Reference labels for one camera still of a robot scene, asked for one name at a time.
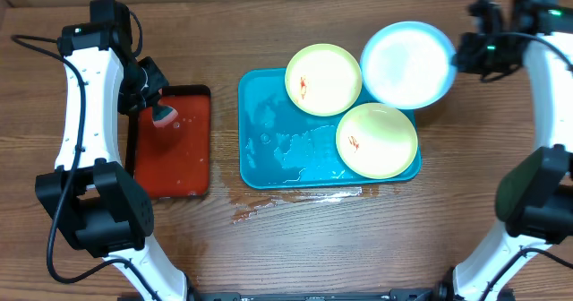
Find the teal plastic tray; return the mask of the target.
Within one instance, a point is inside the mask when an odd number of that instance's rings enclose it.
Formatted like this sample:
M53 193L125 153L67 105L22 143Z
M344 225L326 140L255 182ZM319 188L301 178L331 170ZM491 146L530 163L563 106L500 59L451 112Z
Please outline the teal plastic tray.
M339 157L342 115L312 116L288 97L284 68L246 73L238 84L240 174L254 189L377 184Z

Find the pink and black sponge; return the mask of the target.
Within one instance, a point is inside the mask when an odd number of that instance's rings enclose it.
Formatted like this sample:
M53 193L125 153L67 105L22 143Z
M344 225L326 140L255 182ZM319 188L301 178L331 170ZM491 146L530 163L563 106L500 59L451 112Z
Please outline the pink and black sponge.
M173 123L177 117L178 112L173 107L157 104L151 108L152 123L157 128Z

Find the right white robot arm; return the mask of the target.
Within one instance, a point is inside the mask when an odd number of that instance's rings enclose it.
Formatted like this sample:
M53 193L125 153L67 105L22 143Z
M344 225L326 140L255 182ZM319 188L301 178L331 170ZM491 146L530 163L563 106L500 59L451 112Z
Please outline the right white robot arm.
M462 35L452 63L481 82L525 69L535 145L500 181L488 235L423 300L512 300L507 283L572 234L572 188L561 182L572 174L572 11L558 2L512 0L508 24L492 0L468 7L478 30Z

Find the light blue plate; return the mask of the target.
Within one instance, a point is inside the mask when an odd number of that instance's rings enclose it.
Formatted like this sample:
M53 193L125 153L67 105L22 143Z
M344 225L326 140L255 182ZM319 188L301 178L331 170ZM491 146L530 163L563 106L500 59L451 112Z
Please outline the light blue plate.
M379 30L360 58L363 85L394 108L425 108L442 99L457 75L449 37L431 24L400 21Z

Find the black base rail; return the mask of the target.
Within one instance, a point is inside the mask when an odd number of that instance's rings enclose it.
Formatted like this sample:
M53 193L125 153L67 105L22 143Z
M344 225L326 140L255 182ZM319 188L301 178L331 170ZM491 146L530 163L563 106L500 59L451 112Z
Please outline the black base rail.
M209 301L423 301L432 300L430 288L394 288L381 293L337 294L268 294L240 295L238 293L201 294L201 300Z

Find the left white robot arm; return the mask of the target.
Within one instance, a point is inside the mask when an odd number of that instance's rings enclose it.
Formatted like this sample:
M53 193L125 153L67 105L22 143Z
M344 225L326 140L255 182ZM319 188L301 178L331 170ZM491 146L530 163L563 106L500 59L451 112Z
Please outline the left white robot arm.
M153 235L149 195L124 169L118 146L118 117L145 108L165 125L176 112L160 105L168 81L150 57L133 48L137 18L116 0L90 2L87 23L65 26L57 39L64 63L67 100L64 136L53 172L36 179L35 191L53 220L47 267L56 273L57 233L69 246L114 265L145 300L189 300L187 276L167 258Z

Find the red black-rimmed tray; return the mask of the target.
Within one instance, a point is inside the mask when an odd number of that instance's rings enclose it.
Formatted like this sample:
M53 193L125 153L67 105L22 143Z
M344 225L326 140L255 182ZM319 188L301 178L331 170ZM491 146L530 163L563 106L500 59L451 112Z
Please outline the red black-rimmed tray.
M124 167L152 199L202 197L210 185L210 89L167 87L161 103L177 117L156 127L149 108L130 116Z

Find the yellow-green plate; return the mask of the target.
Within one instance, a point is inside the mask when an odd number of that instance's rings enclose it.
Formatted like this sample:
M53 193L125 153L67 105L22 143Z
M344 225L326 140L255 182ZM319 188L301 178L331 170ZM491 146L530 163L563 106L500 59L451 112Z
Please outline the yellow-green plate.
M338 123L338 155L353 172L388 179L406 171L418 151L414 124L402 111L381 103L350 109Z
M362 91L356 59L333 44L313 44L299 50L285 73L288 97L303 112L334 116L354 105Z

